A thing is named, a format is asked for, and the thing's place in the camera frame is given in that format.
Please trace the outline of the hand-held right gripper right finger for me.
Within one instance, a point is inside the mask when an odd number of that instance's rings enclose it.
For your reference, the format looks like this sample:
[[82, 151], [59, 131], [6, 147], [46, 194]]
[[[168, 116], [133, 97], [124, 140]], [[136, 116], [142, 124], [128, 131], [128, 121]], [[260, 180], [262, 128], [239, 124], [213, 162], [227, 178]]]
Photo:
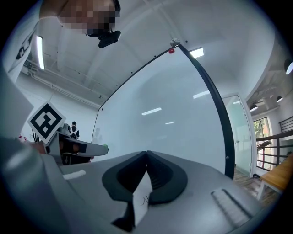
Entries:
[[251, 234], [267, 214], [261, 203], [218, 170], [158, 153], [180, 166], [188, 182], [173, 202], [150, 206], [135, 234]]

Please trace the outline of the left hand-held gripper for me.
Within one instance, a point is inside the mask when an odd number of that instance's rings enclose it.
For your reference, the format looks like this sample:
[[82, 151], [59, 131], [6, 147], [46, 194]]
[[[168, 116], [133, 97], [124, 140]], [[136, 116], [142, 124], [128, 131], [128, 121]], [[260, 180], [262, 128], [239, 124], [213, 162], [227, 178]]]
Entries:
[[[69, 134], [69, 127], [65, 117], [50, 102], [45, 102], [28, 120], [32, 128], [34, 142], [32, 146], [41, 154], [53, 156], [59, 165], [75, 165], [91, 162], [92, 157], [106, 155], [109, 151], [107, 145], [81, 144]], [[77, 154], [61, 154], [59, 141], [70, 141], [79, 145]], [[85, 156], [80, 156], [81, 150], [86, 147]]]

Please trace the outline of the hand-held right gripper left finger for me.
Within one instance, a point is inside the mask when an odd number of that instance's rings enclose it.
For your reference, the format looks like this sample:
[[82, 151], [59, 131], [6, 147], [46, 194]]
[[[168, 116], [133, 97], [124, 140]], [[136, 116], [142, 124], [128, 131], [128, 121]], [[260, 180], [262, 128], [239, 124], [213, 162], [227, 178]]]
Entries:
[[146, 152], [60, 167], [74, 192], [113, 226], [132, 232], [148, 210]]

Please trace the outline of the person's left hand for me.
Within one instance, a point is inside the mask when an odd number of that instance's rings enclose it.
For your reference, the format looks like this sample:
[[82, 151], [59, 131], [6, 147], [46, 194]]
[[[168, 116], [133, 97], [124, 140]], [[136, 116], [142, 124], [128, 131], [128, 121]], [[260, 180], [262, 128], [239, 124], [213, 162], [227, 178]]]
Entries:
[[77, 154], [79, 152], [79, 145], [70, 141], [59, 141], [61, 154]]

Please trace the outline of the frosted glass door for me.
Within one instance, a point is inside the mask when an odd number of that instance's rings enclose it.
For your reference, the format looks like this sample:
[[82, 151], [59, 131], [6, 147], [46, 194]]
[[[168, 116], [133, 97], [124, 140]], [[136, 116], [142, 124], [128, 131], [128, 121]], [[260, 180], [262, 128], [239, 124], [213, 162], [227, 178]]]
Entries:
[[238, 95], [224, 97], [223, 102], [233, 132], [236, 169], [246, 176], [250, 176], [252, 146], [246, 112]]

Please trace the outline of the large white whiteboard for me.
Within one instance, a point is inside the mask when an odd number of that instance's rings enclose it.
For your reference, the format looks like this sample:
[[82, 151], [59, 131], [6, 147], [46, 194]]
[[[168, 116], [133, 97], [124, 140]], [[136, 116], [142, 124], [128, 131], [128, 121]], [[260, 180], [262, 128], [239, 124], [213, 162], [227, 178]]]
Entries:
[[150, 151], [233, 179], [233, 133], [223, 100], [201, 64], [183, 46], [173, 49], [139, 69], [101, 106], [92, 141], [109, 151], [98, 161]]

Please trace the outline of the black metal railing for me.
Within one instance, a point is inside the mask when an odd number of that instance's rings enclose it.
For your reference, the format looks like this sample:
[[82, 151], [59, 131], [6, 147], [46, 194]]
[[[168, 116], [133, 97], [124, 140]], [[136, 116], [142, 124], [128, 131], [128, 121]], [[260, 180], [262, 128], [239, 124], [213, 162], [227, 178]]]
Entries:
[[293, 116], [278, 123], [280, 133], [256, 138], [256, 167], [265, 171], [274, 169], [293, 153]]

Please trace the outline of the window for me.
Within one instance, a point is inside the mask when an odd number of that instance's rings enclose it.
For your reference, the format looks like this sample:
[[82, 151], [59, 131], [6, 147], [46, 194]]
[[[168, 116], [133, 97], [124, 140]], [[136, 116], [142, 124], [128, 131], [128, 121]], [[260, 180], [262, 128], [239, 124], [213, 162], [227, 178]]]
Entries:
[[267, 117], [253, 121], [256, 138], [263, 138], [270, 136], [270, 128]]

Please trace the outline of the long ceiling light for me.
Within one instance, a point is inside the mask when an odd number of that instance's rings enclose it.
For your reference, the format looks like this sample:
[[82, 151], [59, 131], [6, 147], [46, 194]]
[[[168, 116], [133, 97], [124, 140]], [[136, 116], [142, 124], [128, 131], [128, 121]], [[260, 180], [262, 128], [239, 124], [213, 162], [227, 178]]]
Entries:
[[40, 36], [36, 37], [36, 44], [37, 44], [37, 54], [38, 54], [38, 62], [39, 67], [45, 70], [44, 60], [43, 60], [43, 38]]
[[199, 58], [204, 55], [204, 49], [196, 48], [196, 49], [190, 50], [189, 53], [193, 58]]

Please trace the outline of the white ceiling duct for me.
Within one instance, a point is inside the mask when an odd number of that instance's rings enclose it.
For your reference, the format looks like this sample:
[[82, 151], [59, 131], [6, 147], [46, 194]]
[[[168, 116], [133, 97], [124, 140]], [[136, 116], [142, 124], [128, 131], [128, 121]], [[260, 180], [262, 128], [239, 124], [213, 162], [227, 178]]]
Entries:
[[31, 60], [25, 61], [22, 72], [65, 96], [95, 108], [100, 108], [107, 99], [104, 95], [86, 88], [58, 73], [39, 68]]

